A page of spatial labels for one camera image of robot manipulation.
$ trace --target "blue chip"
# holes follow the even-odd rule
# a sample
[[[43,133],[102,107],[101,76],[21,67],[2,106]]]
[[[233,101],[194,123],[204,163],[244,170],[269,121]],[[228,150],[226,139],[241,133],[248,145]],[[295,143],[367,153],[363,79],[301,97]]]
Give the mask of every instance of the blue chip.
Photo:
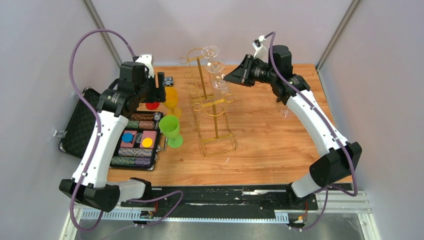
[[[133,140],[133,135],[129,132],[125,133],[124,135],[122,135],[122,141],[124,143],[131,143],[131,141]]]

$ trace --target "yellow chip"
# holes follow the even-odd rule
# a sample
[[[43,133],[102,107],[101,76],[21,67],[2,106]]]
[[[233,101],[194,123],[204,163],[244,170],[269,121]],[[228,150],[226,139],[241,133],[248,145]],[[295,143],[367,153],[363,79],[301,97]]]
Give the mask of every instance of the yellow chip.
[[[141,145],[143,145],[143,147],[145,148],[150,148],[152,144],[153,144],[153,140],[150,137],[146,137],[141,143]]]

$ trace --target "black case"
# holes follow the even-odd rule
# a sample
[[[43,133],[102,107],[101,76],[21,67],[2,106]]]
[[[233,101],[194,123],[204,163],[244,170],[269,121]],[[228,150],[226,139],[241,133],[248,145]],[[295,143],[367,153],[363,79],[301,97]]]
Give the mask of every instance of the black case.
[[[84,98],[93,106],[96,108],[97,104],[99,103],[99,97],[100,93],[92,89],[91,87],[87,87],[82,92]],[[155,112],[152,111],[136,111],[134,113],[141,113],[141,114],[154,114]],[[161,118],[164,117],[163,112],[159,112]],[[80,99],[78,103],[76,104],[75,110],[72,113],[72,116],[70,117],[70,120],[68,122],[68,125],[66,127],[66,134],[65,136],[60,140],[59,143],[59,150],[63,153],[72,155],[76,158],[82,159],[84,156],[84,153],[87,149],[87,146],[89,144],[91,135],[93,133],[93,129],[95,126],[96,118],[94,117],[93,113],[90,111],[90,109],[83,103],[83,101]],[[158,156],[158,145],[161,142],[161,131],[158,128],[158,122],[155,121],[155,129],[138,129],[138,128],[125,128],[125,130],[133,130],[142,132],[143,130],[148,131],[156,131],[156,139],[154,143],[153,153],[151,156],[151,161],[149,165],[146,165],[145,167],[137,167],[137,166],[120,166],[120,165],[110,165],[111,168],[114,169],[131,169],[131,170],[145,170],[145,171],[152,171],[155,168],[157,156]],[[118,155],[118,150],[120,148],[121,141],[118,141],[114,156]]]

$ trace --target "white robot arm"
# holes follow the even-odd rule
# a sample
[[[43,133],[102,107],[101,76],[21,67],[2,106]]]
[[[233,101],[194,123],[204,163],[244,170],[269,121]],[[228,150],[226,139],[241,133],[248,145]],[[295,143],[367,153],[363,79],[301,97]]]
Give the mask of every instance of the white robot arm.
[[[278,72],[300,94],[313,103],[313,107],[300,94],[294,91],[292,87],[280,80],[270,63],[266,63],[260,59],[260,57],[263,57],[263,49],[266,49],[262,44],[264,38],[264,36],[261,36],[255,40],[252,43],[255,48],[255,54],[246,54],[241,64],[223,79],[227,82],[246,87],[252,87],[256,81],[270,84],[272,92],[277,96],[277,102],[282,102],[288,106],[312,137],[320,158],[309,167],[308,174],[289,184],[289,188],[287,189],[288,195],[292,196],[294,202],[304,202],[306,196],[351,174],[348,159],[337,141],[340,141],[347,150],[354,168],[358,164],[362,149],[357,142],[350,143],[336,130],[320,106],[318,106],[305,79],[293,73],[292,53],[287,46],[272,46],[272,56]],[[337,132],[337,139],[332,136],[329,128],[316,111],[320,112],[329,123],[329,127]]]
[[[123,182],[107,182],[109,165],[120,136],[127,126],[130,115],[141,102],[164,102],[165,88],[163,72],[157,73],[159,87],[153,70],[151,54],[142,54],[135,62],[124,62],[120,66],[119,79],[106,89],[99,98],[97,114],[101,121],[101,133],[97,131],[97,123],[91,134],[87,149],[73,173],[71,179],[63,179],[59,189],[71,197],[76,184],[82,179],[76,201],[87,206],[110,212],[118,203],[130,199],[140,199],[147,188],[148,181],[132,178]],[[96,137],[99,142],[93,153],[91,163],[86,172],[84,168],[90,157]]]

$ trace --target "red cap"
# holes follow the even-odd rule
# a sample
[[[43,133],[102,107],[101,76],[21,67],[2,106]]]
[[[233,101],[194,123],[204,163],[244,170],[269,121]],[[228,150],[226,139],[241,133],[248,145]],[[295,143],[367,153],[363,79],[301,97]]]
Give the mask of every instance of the red cap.
[[[159,108],[159,102],[146,103],[146,108],[148,110],[156,110],[157,108]]]

